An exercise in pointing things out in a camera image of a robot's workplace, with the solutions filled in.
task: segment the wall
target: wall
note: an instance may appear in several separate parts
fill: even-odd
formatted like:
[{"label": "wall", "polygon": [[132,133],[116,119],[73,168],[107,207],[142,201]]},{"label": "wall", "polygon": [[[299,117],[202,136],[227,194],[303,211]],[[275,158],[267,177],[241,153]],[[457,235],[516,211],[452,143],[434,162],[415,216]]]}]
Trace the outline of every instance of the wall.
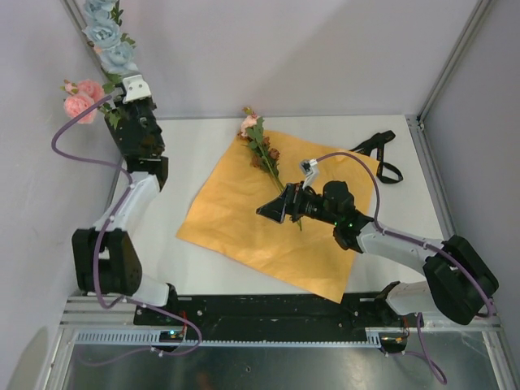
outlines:
[{"label": "wall", "polygon": [[[2,1],[0,52],[0,388],[33,388],[76,288],[71,235],[101,214],[113,172],[50,150],[67,121],[63,78],[100,77],[62,3]],[[73,128],[59,146],[118,159],[101,121]]]},{"label": "wall", "polygon": [[477,0],[122,3],[164,118],[415,114]]},{"label": "wall", "polygon": [[520,2],[492,9],[427,117],[458,231],[500,282],[496,304],[520,364]]}]

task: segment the yellow fabric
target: yellow fabric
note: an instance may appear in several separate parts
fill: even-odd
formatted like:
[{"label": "yellow fabric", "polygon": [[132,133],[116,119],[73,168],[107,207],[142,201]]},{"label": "yellow fabric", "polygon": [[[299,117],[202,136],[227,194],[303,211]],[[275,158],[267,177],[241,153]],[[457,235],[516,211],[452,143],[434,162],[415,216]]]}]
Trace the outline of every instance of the yellow fabric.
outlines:
[{"label": "yellow fabric", "polygon": [[[335,152],[328,146],[265,131],[280,151],[279,177],[283,184],[303,180],[298,163]],[[271,177],[249,165],[246,142],[234,140],[202,187],[177,237],[216,250],[255,270],[340,302],[355,253],[344,251],[332,236],[333,226],[303,218],[303,231],[289,217],[283,224],[256,215],[255,210],[280,194]],[[358,154],[375,173],[378,162]],[[346,181],[356,207],[368,211],[372,183],[363,168],[345,156],[319,164],[313,188],[321,193],[330,180]]]}]

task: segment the black belt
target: black belt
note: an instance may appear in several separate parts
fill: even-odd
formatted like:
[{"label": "black belt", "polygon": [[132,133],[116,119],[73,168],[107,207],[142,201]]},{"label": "black belt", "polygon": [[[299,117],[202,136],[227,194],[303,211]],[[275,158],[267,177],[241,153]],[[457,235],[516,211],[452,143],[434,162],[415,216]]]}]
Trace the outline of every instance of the black belt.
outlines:
[{"label": "black belt", "polygon": [[[388,162],[383,161],[384,157],[384,144],[390,142],[396,137],[392,130],[388,130],[386,132],[378,132],[376,133],[370,140],[363,141],[361,144],[356,146],[354,149],[351,149],[351,152],[357,152],[360,154],[365,154],[366,156],[371,155],[372,150],[377,148],[377,160],[379,161],[379,166],[377,167],[377,177],[381,180],[381,183],[385,184],[395,184],[403,181],[403,175],[401,171],[399,171],[395,166]],[[397,179],[393,179],[391,177],[383,176],[383,168],[387,168],[397,175]]]}]

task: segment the white table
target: white table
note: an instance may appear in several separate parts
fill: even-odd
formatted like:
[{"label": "white table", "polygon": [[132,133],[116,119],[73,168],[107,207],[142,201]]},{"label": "white table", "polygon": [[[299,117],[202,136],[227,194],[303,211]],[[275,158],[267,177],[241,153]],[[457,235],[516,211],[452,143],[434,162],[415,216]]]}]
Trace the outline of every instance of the white table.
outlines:
[{"label": "white table", "polygon": [[[145,212],[132,242],[143,271],[174,284],[180,294],[304,292],[220,253],[176,238],[192,200],[232,142],[240,123],[241,119],[159,121],[167,148],[164,155],[170,159],[170,173],[164,189]],[[384,157],[385,161],[401,170],[405,179],[399,184],[380,185],[380,220],[392,228],[415,235],[442,237],[404,116],[266,118],[265,127],[342,149],[351,149],[376,132],[393,130],[396,139],[385,145]],[[120,176],[116,197],[125,185],[126,179]],[[385,258],[358,255],[346,291],[379,291],[396,280],[413,283],[424,278]]]}]

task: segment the blue flower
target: blue flower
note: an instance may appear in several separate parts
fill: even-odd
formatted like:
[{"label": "blue flower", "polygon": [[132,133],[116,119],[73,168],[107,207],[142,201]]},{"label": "blue flower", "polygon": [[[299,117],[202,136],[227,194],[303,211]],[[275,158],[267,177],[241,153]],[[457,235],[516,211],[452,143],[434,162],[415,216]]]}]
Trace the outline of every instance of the blue flower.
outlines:
[{"label": "blue flower", "polygon": [[102,50],[110,49],[121,42],[121,30],[114,20],[87,26],[83,33],[92,43]]},{"label": "blue flower", "polygon": [[101,8],[98,2],[86,2],[83,5],[83,11],[88,24],[103,24],[111,19],[110,11]]},{"label": "blue flower", "polygon": [[133,62],[133,48],[128,42],[121,42],[109,50],[104,50],[99,58],[103,68],[109,73],[123,75],[137,71],[137,65]]},{"label": "blue flower", "polygon": [[112,11],[112,8],[114,8],[115,4],[117,3],[117,0],[87,0],[85,3],[85,6],[87,3],[92,4],[95,7],[102,8],[105,11]]}]

